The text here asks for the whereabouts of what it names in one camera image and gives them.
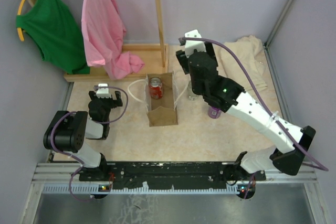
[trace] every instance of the wooden clothing rack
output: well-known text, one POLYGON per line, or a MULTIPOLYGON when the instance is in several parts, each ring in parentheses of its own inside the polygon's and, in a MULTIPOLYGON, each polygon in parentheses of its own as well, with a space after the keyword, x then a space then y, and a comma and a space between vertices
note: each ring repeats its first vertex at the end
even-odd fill
MULTIPOLYGON (((36 0, 28 0, 29 4, 33 6, 36 0)), ((138 73, 132 73, 126 76, 123 80, 137 80, 144 79, 148 73, 166 73, 168 71, 168 44, 164 43, 163 36, 163 19, 161 0, 155 0, 157 26, 159 28, 159 44, 124 44, 123 51, 130 51, 138 55, 145 63, 145 66, 138 73)), ((107 82, 111 79, 108 77, 103 67, 91 67, 89 74, 64 74, 64 78, 68 82, 75 81, 97 81, 107 82)))

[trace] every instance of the beige towel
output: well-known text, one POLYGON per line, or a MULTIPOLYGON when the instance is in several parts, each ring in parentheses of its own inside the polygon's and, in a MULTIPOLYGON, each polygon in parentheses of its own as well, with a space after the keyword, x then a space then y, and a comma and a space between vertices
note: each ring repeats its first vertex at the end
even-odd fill
MULTIPOLYGON (((262 78, 265 66, 255 60, 255 56, 263 50, 261 40, 251 35, 249 37, 243 37, 237 40, 237 42, 227 42, 224 45, 237 55, 257 90, 261 91, 266 89, 267 85, 262 78)), ((242 85, 246 91, 251 91, 252 87, 236 60, 225 49, 221 49, 220 56, 227 77, 242 85)))

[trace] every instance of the pink cloth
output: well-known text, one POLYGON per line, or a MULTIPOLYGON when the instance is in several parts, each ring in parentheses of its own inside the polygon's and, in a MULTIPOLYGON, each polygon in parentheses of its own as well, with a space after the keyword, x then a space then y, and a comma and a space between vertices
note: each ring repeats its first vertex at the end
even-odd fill
POLYGON ((139 56, 121 53, 126 29, 116 0, 84 0, 82 33, 88 66, 104 66, 111 79, 122 79, 144 66, 139 56))

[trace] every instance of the green tank top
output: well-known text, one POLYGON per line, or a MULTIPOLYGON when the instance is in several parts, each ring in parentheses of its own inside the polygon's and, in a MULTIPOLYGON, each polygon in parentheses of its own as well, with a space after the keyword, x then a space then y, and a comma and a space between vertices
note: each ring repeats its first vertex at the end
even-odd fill
POLYGON ((16 17, 16 27, 25 30, 33 39, 42 60, 69 74, 90 72, 82 33, 61 0, 37 0, 27 14, 16 17))

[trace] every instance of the wooden base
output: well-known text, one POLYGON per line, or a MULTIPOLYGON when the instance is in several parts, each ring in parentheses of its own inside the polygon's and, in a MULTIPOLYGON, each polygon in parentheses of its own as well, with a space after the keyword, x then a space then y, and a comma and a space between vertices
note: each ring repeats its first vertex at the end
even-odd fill
MULTIPOLYGON (((122 51, 130 51, 138 55, 144 62, 145 66, 138 73, 132 73, 120 81, 130 81, 144 79, 147 73, 167 73, 168 71, 168 44, 164 45, 165 56, 163 57, 165 65, 162 66, 162 57, 160 44, 124 44, 122 51)), ((110 81, 111 79, 105 72, 104 68, 91 67, 89 74, 64 74, 68 82, 75 81, 110 81)))

